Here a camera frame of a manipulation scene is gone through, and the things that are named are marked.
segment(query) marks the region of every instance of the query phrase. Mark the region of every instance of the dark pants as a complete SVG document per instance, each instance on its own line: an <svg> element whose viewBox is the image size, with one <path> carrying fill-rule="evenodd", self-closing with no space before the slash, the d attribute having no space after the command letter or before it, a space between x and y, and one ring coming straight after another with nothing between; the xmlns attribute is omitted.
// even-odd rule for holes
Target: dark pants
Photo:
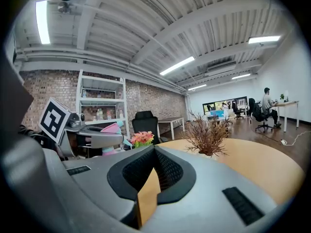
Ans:
<svg viewBox="0 0 311 233"><path fill-rule="evenodd" d="M273 117L274 124L277 124L277 111L272 110L272 112L269 114L270 117Z"/></svg>

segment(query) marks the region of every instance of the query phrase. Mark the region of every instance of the fluorescent light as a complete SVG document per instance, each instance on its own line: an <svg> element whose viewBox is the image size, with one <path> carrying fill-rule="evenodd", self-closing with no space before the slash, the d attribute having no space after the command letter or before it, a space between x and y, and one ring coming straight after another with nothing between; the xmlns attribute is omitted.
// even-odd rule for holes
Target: fluorescent light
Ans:
<svg viewBox="0 0 311 233"><path fill-rule="evenodd" d="M249 74L245 74L245 75L233 77L232 79L233 79L233 80L234 80L234 79L239 79L239 78L247 77L247 76L249 76L249 75L251 75L251 74L249 73Z"/></svg>
<svg viewBox="0 0 311 233"><path fill-rule="evenodd" d="M179 67L181 67L181 66L183 66L183 65L185 65L191 61L194 61L194 58L192 56L189 57L188 59L183 60L182 62L177 63L176 65L170 67L169 69L166 69L165 71L161 72L160 74L165 75L165 74L167 74L167 73L169 73L169 72L171 72L171 71L173 71L173 70L175 70L175 69L177 69L177 68L179 68Z"/></svg>
<svg viewBox="0 0 311 233"><path fill-rule="evenodd" d="M197 86L197 87L194 87L194 88L190 88L190 89L188 89L188 91L195 90L196 88L201 88L201 87L203 87L203 86L206 86L206 84L200 85L200 86Z"/></svg>
<svg viewBox="0 0 311 233"><path fill-rule="evenodd" d="M280 35L253 37L253 38L249 38L248 44L259 43L259 42L267 42L267 41L278 41L280 39L280 37L281 37Z"/></svg>
<svg viewBox="0 0 311 233"><path fill-rule="evenodd" d="M35 3L35 16L37 18L37 25L42 44L50 44L47 21L47 6L47 1L40 1Z"/></svg>

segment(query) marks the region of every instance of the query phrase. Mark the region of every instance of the man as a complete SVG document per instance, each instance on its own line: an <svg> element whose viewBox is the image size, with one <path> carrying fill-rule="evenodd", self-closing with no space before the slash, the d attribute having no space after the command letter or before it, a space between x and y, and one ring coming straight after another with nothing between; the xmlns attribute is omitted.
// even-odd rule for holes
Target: man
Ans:
<svg viewBox="0 0 311 233"><path fill-rule="evenodd" d="M272 109L272 107L274 107L276 104L277 102L272 102L271 97L270 97L270 89L266 87L264 89L264 95L261 100L262 112L265 115L269 115L270 117L273 117L273 120L274 120L273 128L274 129L279 128L281 126L281 124L277 122L277 111Z"/></svg>

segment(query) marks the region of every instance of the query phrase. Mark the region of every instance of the white ceiling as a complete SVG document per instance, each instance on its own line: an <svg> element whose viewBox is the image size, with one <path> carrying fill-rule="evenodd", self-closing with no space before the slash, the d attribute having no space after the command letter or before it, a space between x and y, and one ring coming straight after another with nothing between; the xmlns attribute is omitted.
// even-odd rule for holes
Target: white ceiling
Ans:
<svg viewBox="0 0 311 233"><path fill-rule="evenodd" d="M104 66L178 92L226 83L238 73L256 73L263 56L289 33L286 11L276 0L71 0L71 13L48 4L51 45L41 45L35 0L16 23L17 58ZM275 44L248 45L249 37L280 34ZM193 56L195 61L164 77L159 73ZM206 76L207 68L236 61L233 71Z"/></svg>

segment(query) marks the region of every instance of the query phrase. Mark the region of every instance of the white metal shelf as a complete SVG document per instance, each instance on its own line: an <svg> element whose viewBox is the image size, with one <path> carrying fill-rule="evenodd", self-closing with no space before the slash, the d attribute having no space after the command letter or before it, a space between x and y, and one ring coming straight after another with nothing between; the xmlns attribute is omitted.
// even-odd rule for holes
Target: white metal shelf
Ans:
<svg viewBox="0 0 311 233"><path fill-rule="evenodd" d="M117 112L122 109L124 118L122 119L111 119L111 120L97 120L86 122L88 125L99 124L99 123L109 123L117 122L123 120L125 122L126 139L130 138L129 124L127 120L127 104L126 104L126 83L125 78L118 77L118 80L109 80L103 78L96 78L91 76L83 75L83 70L80 70L77 90L76 90L76 112L81 113L82 107L84 106L114 106ZM104 98L83 98L83 89L85 90L98 90L98 91L109 91L115 93L114 99L104 99ZM121 98L116 99L116 94L122 93Z"/></svg>
<svg viewBox="0 0 311 233"><path fill-rule="evenodd" d="M118 122L118 121L125 121L125 118L88 121L88 122L86 122L86 125L100 124L100 123L109 123L109 122Z"/></svg>
<svg viewBox="0 0 311 233"><path fill-rule="evenodd" d="M84 89L107 90L115 92L123 82L82 75L81 85Z"/></svg>
<svg viewBox="0 0 311 233"><path fill-rule="evenodd" d="M101 106L101 105L117 105L124 103L123 99L101 99L101 98L80 98L81 105Z"/></svg>

